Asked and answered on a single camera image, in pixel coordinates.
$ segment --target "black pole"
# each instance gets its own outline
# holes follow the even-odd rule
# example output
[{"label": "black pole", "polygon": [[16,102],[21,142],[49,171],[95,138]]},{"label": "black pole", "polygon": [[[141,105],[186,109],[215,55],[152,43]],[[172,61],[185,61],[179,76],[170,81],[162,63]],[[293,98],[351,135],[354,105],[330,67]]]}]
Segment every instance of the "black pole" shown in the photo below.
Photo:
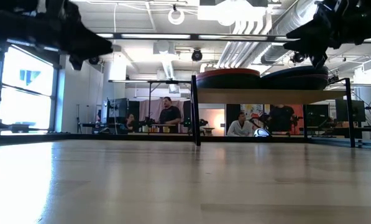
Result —
[{"label": "black pole", "polygon": [[191,79],[191,87],[192,87],[192,100],[193,100],[193,126],[195,132],[193,133],[195,144],[197,146],[201,145],[200,141],[200,127],[199,127],[199,101],[198,101],[198,88],[196,87],[196,76],[193,75]]},{"label": "black pole", "polygon": [[304,117],[304,140],[307,140],[308,139],[307,105],[303,105],[303,117]]},{"label": "black pole", "polygon": [[349,141],[350,141],[350,146],[355,147],[354,113],[352,109],[351,83],[350,83],[349,78],[345,78],[345,81],[346,81],[347,112],[348,112],[348,124],[349,124]]},{"label": "black pole", "polygon": [[152,94],[152,82],[149,83],[149,102],[148,102],[148,120],[150,122],[150,96]]}]

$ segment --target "ceiling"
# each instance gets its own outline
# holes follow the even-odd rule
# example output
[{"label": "ceiling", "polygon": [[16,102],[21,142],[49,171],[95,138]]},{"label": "ceiling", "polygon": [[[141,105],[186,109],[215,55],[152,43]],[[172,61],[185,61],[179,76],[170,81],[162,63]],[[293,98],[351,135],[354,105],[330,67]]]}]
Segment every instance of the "ceiling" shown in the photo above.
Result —
[{"label": "ceiling", "polygon": [[[177,8],[189,11],[189,13],[185,13],[185,20],[180,25],[174,25],[168,20],[168,12],[173,7],[171,4],[173,1],[170,1],[166,5],[156,5],[153,1],[150,1],[150,3],[136,1],[136,3],[121,3],[118,5],[113,0],[105,0],[104,3],[101,3],[101,1],[92,2],[92,4],[84,0],[72,1],[79,6],[84,25],[92,31],[99,33],[116,31],[133,33],[230,34],[234,30],[234,25],[222,26],[218,21],[198,20],[196,13],[198,13],[199,0],[187,1],[187,5],[182,4],[184,2],[178,1]],[[272,21],[281,19],[281,15],[294,1],[281,0],[282,5],[272,11]],[[115,45],[122,47],[131,61],[127,69],[128,73],[136,75],[156,73],[158,70],[163,70],[162,63],[158,60],[145,61],[148,55],[152,55],[154,42],[154,40],[117,40],[114,42]],[[175,52],[180,56],[179,60],[173,61],[174,70],[198,72],[202,63],[216,63],[220,59],[227,42],[174,41],[174,44]],[[203,53],[202,61],[192,62],[191,54],[193,49],[201,49]],[[326,65],[334,71],[347,65],[350,68],[342,73],[345,76],[349,76],[353,74],[355,67],[360,66],[360,63],[353,63],[352,61],[361,62],[371,57],[371,44],[360,46],[347,44],[337,50],[330,49],[327,51],[327,54],[329,60]],[[289,62],[289,59],[288,56],[283,57],[276,65],[267,70],[267,72],[275,72],[294,67]]]}]

